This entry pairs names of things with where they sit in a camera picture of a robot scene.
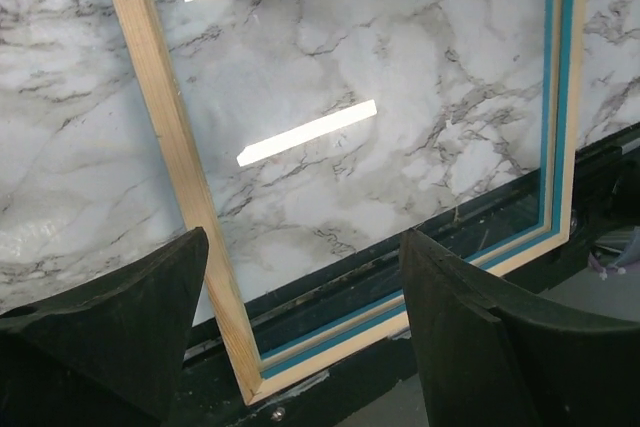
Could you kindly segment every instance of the gray floor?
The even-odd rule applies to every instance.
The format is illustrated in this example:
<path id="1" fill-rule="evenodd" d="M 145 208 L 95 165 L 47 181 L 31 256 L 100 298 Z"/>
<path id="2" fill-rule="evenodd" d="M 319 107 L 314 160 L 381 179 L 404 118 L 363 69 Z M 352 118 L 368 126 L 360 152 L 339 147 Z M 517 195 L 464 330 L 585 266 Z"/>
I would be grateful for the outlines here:
<path id="1" fill-rule="evenodd" d="M 602 280 L 586 269 L 543 297 L 588 312 L 640 321 L 640 271 L 610 274 Z M 417 377 L 395 386 L 337 427 L 427 427 L 427 414 Z"/>

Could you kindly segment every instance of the marble surface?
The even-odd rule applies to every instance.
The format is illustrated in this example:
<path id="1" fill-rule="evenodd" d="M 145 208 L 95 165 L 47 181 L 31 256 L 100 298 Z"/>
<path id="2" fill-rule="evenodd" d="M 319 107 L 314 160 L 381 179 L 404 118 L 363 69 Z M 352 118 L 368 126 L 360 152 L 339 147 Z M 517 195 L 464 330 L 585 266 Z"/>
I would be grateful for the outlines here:
<path id="1" fill-rule="evenodd" d="M 0 0 L 0 152 L 0 312 L 182 230 L 111 0 Z"/>
<path id="2" fill-rule="evenodd" d="M 581 147 L 640 122 L 640 0 L 588 0 Z"/>
<path id="3" fill-rule="evenodd" d="M 157 0 L 245 300 L 539 166 L 544 0 Z M 377 114 L 246 167 L 243 149 Z"/>

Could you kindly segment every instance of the black metal frame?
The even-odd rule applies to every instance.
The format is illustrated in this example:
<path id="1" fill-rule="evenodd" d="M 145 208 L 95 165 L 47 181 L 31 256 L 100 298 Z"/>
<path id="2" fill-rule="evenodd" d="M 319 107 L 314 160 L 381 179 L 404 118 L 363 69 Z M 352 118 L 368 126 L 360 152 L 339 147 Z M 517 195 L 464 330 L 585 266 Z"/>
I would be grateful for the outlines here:
<path id="1" fill-rule="evenodd" d="M 595 240 L 623 223 L 611 216 L 611 193 L 630 163 L 640 162 L 637 146 L 640 124 L 579 152 L 571 239 L 508 274 L 510 282 L 539 293 L 586 267 Z M 509 229 L 517 232 L 530 225 L 530 213 L 537 215 L 531 208 L 537 185 L 535 174 L 525 176 L 425 222 L 419 230 L 447 248 L 457 247 L 458 255 L 470 255 L 494 238 L 505 238 Z M 398 247 L 399 236 L 391 237 L 250 302 L 247 309 L 260 348 L 281 345 L 398 290 Z M 410 341 L 385 339 L 249 408 L 213 321 L 193 329 L 190 346 L 168 425 L 330 427 L 416 373 Z"/>

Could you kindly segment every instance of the glass panel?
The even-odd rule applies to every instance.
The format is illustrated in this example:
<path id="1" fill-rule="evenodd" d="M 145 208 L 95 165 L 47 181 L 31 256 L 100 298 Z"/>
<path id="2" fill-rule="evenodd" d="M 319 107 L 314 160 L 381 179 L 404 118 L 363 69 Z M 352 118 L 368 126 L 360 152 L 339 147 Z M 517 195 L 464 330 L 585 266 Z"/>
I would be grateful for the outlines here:
<path id="1" fill-rule="evenodd" d="M 245 301 L 527 173 L 477 246 L 537 224 L 545 0 L 156 2 Z"/>

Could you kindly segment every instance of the wooden frame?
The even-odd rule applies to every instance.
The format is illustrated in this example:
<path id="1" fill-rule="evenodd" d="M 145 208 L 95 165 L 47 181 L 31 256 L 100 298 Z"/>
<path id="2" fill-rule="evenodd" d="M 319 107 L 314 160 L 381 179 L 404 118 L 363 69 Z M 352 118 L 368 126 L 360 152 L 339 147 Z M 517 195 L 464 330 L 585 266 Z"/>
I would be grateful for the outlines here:
<path id="1" fill-rule="evenodd" d="M 554 15 L 551 99 L 540 223 L 473 259 L 504 275 L 569 238 L 570 206 L 581 88 L 586 0 L 551 0 Z M 402 293 L 382 299 L 262 358 L 240 298 L 220 226 L 176 84 L 153 0 L 113 0 L 158 142 L 187 228 L 203 226 L 210 242 L 205 282 L 246 404 L 258 402 L 340 359 L 408 328 Z"/>

